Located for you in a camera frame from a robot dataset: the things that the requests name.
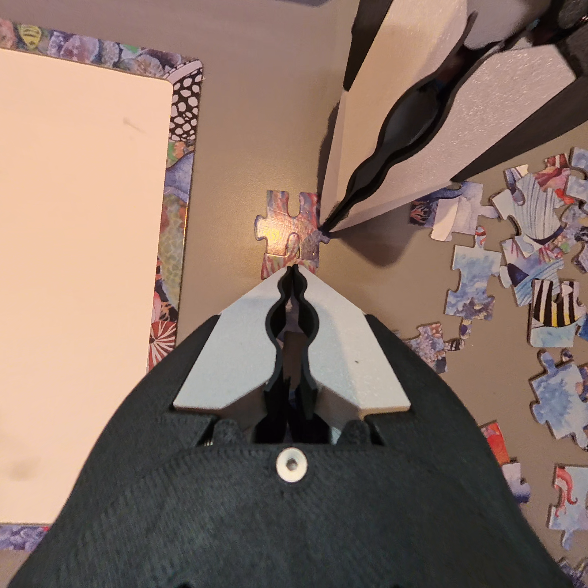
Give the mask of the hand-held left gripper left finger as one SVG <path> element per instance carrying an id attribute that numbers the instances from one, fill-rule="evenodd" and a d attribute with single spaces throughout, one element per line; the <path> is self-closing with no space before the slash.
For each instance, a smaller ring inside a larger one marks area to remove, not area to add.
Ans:
<path id="1" fill-rule="evenodd" d="M 289 380 L 277 341 L 286 323 L 293 268 L 283 268 L 219 315 L 173 401 L 237 421 L 258 442 L 281 442 L 288 417 Z"/>

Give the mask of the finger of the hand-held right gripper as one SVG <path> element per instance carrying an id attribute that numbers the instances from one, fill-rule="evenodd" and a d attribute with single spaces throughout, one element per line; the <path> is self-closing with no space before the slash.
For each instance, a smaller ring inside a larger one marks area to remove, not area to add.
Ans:
<path id="1" fill-rule="evenodd" d="M 389 170 L 421 151 L 443 125 L 460 79 L 435 80 L 477 19 L 467 1 L 392 1 L 339 101 L 322 188 L 322 228 L 351 218 Z"/>
<path id="2" fill-rule="evenodd" d="M 448 186 L 452 177 L 575 80 L 555 45 L 489 57 L 457 92 L 435 137 L 392 166 L 378 190 L 356 204 L 334 231 Z"/>

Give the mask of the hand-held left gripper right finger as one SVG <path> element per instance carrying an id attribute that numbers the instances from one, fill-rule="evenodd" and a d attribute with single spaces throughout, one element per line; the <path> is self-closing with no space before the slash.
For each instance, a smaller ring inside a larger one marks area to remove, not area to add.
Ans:
<path id="1" fill-rule="evenodd" d="M 334 434 L 350 421 L 408 411 L 410 401 L 361 309 L 303 266 L 293 267 L 293 300 L 307 338 L 295 439 L 334 445 Z"/>

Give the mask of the pile of loose puzzle pieces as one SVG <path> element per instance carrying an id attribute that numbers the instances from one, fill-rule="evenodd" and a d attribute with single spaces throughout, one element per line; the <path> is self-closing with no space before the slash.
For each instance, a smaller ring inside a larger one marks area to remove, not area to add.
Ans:
<path id="1" fill-rule="evenodd" d="M 575 587 L 587 587 L 587 145 L 504 170 L 474 235 L 452 233 L 440 321 L 407 344 L 437 373 L 472 359 L 481 434 L 518 509 L 550 536 Z"/>

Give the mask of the puzzle frame board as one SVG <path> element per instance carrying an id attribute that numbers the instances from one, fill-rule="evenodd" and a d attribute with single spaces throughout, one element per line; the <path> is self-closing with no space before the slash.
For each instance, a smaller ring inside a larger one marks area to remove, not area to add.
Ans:
<path id="1" fill-rule="evenodd" d="M 203 80 L 1 19 L 1 553 L 32 552 L 174 348 Z"/>

